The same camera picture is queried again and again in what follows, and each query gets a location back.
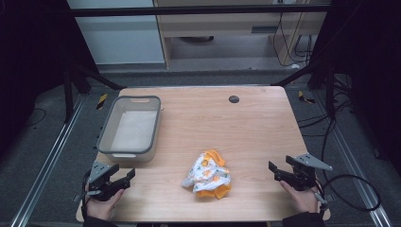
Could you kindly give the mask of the black horizontal frame bar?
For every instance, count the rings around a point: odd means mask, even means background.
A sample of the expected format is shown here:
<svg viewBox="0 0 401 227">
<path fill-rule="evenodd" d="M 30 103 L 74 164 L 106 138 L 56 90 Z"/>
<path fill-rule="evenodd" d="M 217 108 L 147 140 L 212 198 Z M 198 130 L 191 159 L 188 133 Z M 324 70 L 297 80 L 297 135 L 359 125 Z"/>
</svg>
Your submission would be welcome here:
<svg viewBox="0 0 401 227">
<path fill-rule="evenodd" d="M 329 11 L 330 4 L 317 5 L 244 5 L 244 6 L 191 6 L 123 9 L 70 9 L 75 17 L 102 16 L 148 16 L 148 15 L 189 15 L 189 14 L 236 14 L 236 13 L 280 13 L 280 12 L 322 12 Z"/>
</svg>

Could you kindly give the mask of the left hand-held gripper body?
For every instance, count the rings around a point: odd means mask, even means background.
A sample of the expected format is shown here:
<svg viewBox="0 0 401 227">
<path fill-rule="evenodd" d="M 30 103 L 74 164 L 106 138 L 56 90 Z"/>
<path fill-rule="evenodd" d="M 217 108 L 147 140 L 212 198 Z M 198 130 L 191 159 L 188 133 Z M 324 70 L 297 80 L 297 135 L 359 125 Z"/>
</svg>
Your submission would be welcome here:
<svg viewBox="0 0 401 227">
<path fill-rule="evenodd" d="M 73 198 L 73 201 L 82 200 L 89 196 L 97 201 L 108 201 L 120 189 L 112 188 L 111 179 L 104 181 L 103 175 L 110 165 L 94 161 L 92 167 L 85 173 L 81 188 L 81 193 Z"/>
</svg>

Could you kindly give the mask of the white and orange patterned garment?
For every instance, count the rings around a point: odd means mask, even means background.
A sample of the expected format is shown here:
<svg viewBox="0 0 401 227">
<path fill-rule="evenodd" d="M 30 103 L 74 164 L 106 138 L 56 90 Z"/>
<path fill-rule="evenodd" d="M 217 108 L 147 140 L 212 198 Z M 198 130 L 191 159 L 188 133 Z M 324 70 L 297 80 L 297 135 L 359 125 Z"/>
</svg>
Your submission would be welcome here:
<svg viewBox="0 0 401 227">
<path fill-rule="evenodd" d="M 232 188 L 230 171 L 225 164 L 215 149 L 204 151 L 183 179 L 182 187 L 191 187 L 198 197 L 224 198 Z"/>
</svg>

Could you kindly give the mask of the light wooden desk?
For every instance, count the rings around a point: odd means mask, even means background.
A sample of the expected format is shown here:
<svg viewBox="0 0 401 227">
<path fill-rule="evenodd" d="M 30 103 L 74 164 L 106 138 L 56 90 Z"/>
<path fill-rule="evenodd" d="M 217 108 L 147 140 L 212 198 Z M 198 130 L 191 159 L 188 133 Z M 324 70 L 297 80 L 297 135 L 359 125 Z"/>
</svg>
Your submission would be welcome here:
<svg viewBox="0 0 401 227">
<path fill-rule="evenodd" d="M 152 0 L 156 7 L 306 5 L 329 4 L 331 0 Z M 290 54 L 301 36 L 320 33 L 326 13 L 237 13 L 159 15 L 163 47 L 178 37 L 267 34 L 282 64 L 291 61 Z"/>
</svg>

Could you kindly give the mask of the person's left hand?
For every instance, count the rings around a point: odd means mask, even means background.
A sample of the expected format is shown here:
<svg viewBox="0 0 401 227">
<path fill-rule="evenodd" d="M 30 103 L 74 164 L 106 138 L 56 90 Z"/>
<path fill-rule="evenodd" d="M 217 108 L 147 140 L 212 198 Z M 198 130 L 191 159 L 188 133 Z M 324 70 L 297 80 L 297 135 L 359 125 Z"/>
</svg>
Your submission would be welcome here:
<svg viewBox="0 0 401 227">
<path fill-rule="evenodd" d="M 125 190 L 120 189 L 108 201 L 97 201 L 88 198 L 85 202 L 86 213 L 88 217 L 99 218 L 102 220 L 110 220 L 115 206 L 120 201 Z"/>
</svg>

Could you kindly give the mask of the black metal stand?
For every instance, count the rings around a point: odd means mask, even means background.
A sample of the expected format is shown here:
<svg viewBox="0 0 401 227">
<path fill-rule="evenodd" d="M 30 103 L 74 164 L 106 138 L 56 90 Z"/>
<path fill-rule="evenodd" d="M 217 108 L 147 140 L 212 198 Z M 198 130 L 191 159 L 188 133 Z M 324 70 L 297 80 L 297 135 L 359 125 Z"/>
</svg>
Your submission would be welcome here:
<svg viewBox="0 0 401 227">
<path fill-rule="evenodd" d="M 78 64 L 68 64 L 63 72 L 63 88 L 65 97 L 65 123 L 68 123 L 74 113 L 74 101 L 72 86 L 75 85 L 80 94 L 88 94 L 91 91 L 91 85 L 87 77 L 100 82 L 103 85 L 113 89 L 122 90 L 124 86 L 118 85 L 87 67 Z"/>
<path fill-rule="evenodd" d="M 307 86 L 312 89 L 318 89 L 325 84 L 325 110 L 331 119 L 335 118 L 335 107 L 334 107 L 334 76 L 335 68 L 332 63 L 323 62 L 311 62 L 308 66 L 296 71 L 289 77 L 282 79 L 278 82 L 274 82 L 272 86 L 284 87 L 290 84 L 292 81 L 310 74 Z"/>
</svg>

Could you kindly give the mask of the aluminium floor rail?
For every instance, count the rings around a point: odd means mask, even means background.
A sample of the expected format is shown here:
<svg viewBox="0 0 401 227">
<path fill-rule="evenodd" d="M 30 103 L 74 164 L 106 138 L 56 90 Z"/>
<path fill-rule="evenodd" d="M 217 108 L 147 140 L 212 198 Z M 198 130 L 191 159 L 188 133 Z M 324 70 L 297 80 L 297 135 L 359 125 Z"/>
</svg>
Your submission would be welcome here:
<svg viewBox="0 0 401 227">
<path fill-rule="evenodd" d="M 318 91 L 313 91 L 312 94 L 315 97 L 316 102 L 321 108 L 322 112 L 326 114 L 324 95 Z M 357 159 L 350 150 L 350 147 L 348 146 L 342 132 L 340 131 L 340 128 L 338 126 L 335 126 L 334 121 L 331 120 L 330 117 L 328 117 L 326 121 L 328 124 L 331 125 L 330 129 L 332 130 L 332 136 L 334 137 L 334 141 L 338 146 L 339 153 L 347 167 L 348 172 L 351 175 L 367 179 L 366 174 L 363 172 L 362 168 L 357 162 Z M 363 183 L 359 179 L 354 180 L 354 183 L 356 185 L 358 194 L 360 195 L 361 199 L 364 202 L 364 205 L 367 208 L 373 208 L 375 204 L 378 204 L 378 196 L 372 186 Z M 370 211 L 369 214 L 376 227 L 393 227 L 392 222 L 382 205 L 379 205 L 374 211 Z"/>
<path fill-rule="evenodd" d="M 73 106 L 73 113 L 70 119 L 62 125 L 61 131 L 58 134 L 58 137 L 51 150 L 49 151 L 41 170 L 39 171 L 34 183 L 30 187 L 24 202 L 10 222 L 9 227 L 26 227 L 39 198 L 44 192 L 44 188 L 48 182 L 48 179 L 60 158 L 65 143 L 77 122 L 86 97 L 87 95 L 78 95 L 77 101 Z"/>
</svg>

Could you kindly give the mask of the person's right hand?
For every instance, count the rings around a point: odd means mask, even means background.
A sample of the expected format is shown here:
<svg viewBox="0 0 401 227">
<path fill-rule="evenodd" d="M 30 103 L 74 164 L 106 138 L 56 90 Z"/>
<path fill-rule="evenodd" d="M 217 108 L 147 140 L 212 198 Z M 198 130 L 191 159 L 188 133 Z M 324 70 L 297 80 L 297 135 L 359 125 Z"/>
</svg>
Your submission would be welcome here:
<svg viewBox="0 0 401 227">
<path fill-rule="evenodd" d="M 297 212 L 318 212 L 318 199 L 315 196 L 315 194 L 318 192 L 318 189 L 316 187 L 312 187 L 304 191 L 297 191 L 284 181 L 280 181 L 279 184 L 291 196 L 294 209 Z"/>
</svg>

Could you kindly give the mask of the grey plastic basin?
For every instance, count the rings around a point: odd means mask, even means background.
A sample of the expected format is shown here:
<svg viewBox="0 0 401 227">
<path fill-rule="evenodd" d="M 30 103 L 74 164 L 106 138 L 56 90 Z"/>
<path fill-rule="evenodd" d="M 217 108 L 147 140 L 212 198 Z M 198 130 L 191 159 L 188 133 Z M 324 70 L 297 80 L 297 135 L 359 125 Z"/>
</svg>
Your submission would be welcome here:
<svg viewBox="0 0 401 227">
<path fill-rule="evenodd" d="M 159 97 L 119 96 L 108 113 L 97 148 L 114 162 L 149 162 L 155 155 L 160 119 Z"/>
</svg>

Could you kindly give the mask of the black and yellow tape marker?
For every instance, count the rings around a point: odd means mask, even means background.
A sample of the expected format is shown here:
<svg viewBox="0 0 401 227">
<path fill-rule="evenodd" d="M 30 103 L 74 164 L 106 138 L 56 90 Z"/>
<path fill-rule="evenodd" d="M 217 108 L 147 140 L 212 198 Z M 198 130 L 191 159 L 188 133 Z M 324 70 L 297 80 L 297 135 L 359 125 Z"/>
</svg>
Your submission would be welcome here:
<svg viewBox="0 0 401 227">
<path fill-rule="evenodd" d="M 304 93 L 303 93 L 302 91 L 298 91 L 298 98 L 299 98 L 299 100 L 304 101 L 304 102 L 309 103 L 309 104 L 314 104 L 314 103 L 316 103 L 315 99 L 313 99 L 313 98 L 306 98 L 305 95 L 304 95 Z"/>
<path fill-rule="evenodd" d="M 108 96 L 108 94 L 102 94 L 102 95 L 100 96 L 99 101 L 98 101 L 98 103 L 96 104 L 96 109 L 97 109 L 97 110 L 101 110 L 101 109 L 102 109 L 102 107 L 103 107 L 103 105 L 104 105 L 104 103 L 105 103 L 105 100 L 106 100 L 107 96 Z"/>
</svg>

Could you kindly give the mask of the white cabinet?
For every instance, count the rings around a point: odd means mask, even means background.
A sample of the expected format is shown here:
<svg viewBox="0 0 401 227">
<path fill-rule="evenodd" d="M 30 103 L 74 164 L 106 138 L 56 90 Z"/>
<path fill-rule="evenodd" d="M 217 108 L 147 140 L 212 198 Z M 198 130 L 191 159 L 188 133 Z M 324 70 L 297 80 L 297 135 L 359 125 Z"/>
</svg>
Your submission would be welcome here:
<svg viewBox="0 0 401 227">
<path fill-rule="evenodd" d="M 71 9 L 151 8 L 152 0 L 67 0 Z M 164 63 L 155 16 L 77 17 L 97 65 Z"/>
</svg>

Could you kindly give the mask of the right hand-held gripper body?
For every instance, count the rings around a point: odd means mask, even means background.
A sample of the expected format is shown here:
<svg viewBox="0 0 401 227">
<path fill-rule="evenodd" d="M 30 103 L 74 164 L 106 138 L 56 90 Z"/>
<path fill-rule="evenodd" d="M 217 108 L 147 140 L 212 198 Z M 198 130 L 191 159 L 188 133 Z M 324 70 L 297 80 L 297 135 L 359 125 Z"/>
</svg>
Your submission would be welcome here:
<svg viewBox="0 0 401 227">
<path fill-rule="evenodd" d="M 293 188 L 298 191 L 304 191 L 315 186 L 316 169 L 333 170 L 332 166 L 309 153 L 296 156 L 294 159 L 301 165 L 299 168 L 292 168 L 296 178 Z"/>
</svg>

